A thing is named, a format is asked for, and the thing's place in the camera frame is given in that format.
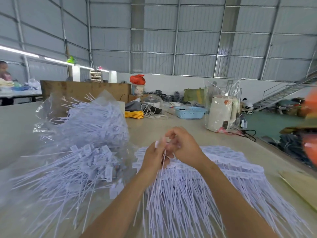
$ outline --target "yellow rope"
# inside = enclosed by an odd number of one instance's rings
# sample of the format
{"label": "yellow rope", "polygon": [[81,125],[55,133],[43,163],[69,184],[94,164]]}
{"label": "yellow rope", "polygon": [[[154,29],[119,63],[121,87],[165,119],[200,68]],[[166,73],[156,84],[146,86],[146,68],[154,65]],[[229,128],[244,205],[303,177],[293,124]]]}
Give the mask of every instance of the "yellow rope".
{"label": "yellow rope", "polygon": [[125,111],[124,117],[125,118],[143,119],[144,113],[143,113],[143,111],[133,111],[133,112]]}

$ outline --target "hand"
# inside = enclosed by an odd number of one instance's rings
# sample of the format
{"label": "hand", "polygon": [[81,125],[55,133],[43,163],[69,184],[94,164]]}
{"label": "hand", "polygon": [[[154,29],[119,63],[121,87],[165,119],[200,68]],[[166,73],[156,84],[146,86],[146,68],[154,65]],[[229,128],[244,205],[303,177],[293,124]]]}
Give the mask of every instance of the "hand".
{"label": "hand", "polygon": [[173,152],[181,162],[199,170],[210,160],[202,152],[193,136],[191,136],[183,127],[174,127],[170,129],[165,137],[171,141],[165,147],[169,152]]}
{"label": "hand", "polygon": [[[145,174],[146,179],[148,179],[148,186],[150,186],[156,179],[157,172],[162,168],[164,162],[164,168],[170,163],[169,158],[163,159],[162,156],[164,154],[166,146],[166,138],[163,137],[158,147],[155,147],[155,142],[152,143],[146,150],[142,166],[140,168],[139,173]],[[166,152],[166,155],[169,157],[173,157],[171,152]]]}

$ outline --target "fluorescent light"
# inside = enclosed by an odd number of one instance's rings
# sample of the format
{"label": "fluorescent light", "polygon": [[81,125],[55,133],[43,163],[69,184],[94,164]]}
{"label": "fluorescent light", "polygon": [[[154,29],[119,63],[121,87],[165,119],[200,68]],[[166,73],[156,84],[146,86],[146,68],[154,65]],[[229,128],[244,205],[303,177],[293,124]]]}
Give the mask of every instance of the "fluorescent light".
{"label": "fluorescent light", "polygon": [[20,50],[17,50],[17,49],[13,49],[13,48],[9,48],[9,47],[0,46],[0,49],[5,50],[5,51],[9,51],[9,52],[13,52],[13,53],[20,53],[20,54],[23,54],[23,55],[26,55],[26,56],[30,56],[30,57],[36,57],[36,58],[40,57],[39,55],[36,55],[36,54],[33,54],[33,53],[27,53],[27,52],[20,51]]}
{"label": "fluorescent light", "polygon": [[105,69],[98,69],[99,71],[103,71],[103,72],[109,72],[108,70],[105,70]]}
{"label": "fluorescent light", "polygon": [[62,64],[74,66],[74,64],[69,63],[69,62],[64,62],[64,61],[60,61],[60,60],[53,59],[53,58],[47,58],[47,57],[44,57],[44,58],[45,58],[47,61],[58,62],[58,63],[62,63]]}
{"label": "fluorescent light", "polygon": [[80,68],[85,68],[85,69],[89,69],[89,70],[95,70],[94,68],[90,68],[90,67],[85,67],[85,66],[80,66],[80,65],[79,65],[79,67],[80,67]]}

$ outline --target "green sack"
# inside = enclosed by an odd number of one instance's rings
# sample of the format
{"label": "green sack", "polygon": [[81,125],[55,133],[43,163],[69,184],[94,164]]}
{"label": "green sack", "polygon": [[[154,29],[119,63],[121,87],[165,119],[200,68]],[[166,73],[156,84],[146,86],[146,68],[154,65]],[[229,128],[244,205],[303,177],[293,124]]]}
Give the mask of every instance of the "green sack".
{"label": "green sack", "polygon": [[199,104],[205,104],[205,95],[203,88],[184,89],[184,102],[197,101]]}

